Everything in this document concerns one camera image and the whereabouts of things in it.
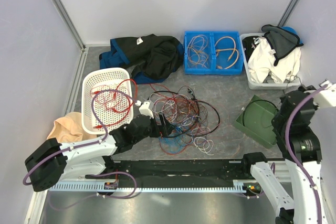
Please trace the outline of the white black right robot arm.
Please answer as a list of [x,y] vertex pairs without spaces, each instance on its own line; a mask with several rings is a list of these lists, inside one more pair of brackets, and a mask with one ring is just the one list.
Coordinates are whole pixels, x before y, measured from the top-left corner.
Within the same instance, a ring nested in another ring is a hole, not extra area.
[[261,186],[276,223],[327,223],[320,188],[320,141],[309,125],[316,110],[335,106],[335,84],[326,80],[318,89],[300,86],[280,101],[271,124],[290,174],[293,195],[283,188],[262,153],[244,155],[240,172]]

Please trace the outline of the black cable teal connector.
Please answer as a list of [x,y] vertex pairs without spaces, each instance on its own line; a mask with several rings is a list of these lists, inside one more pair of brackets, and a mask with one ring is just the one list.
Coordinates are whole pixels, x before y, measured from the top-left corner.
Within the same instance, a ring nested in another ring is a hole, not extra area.
[[215,132],[221,117],[218,110],[206,101],[196,98],[192,89],[186,93],[158,90],[149,95],[154,103],[154,116],[163,114],[172,124],[172,133],[167,138],[182,136],[206,137]]

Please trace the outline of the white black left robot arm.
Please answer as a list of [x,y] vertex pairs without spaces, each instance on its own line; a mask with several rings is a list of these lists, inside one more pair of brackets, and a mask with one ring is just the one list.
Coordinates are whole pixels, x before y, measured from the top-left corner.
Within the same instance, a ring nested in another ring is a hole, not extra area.
[[165,116],[159,118],[157,121],[147,115],[138,115],[104,136],[81,142],[61,144],[50,138],[26,158],[27,174],[23,184],[39,192],[52,188],[61,180],[79,176],[111,178],[115,165],[105,161],[105,157],[129,151],[147,137],[169,136],[173,132],[174,126]]

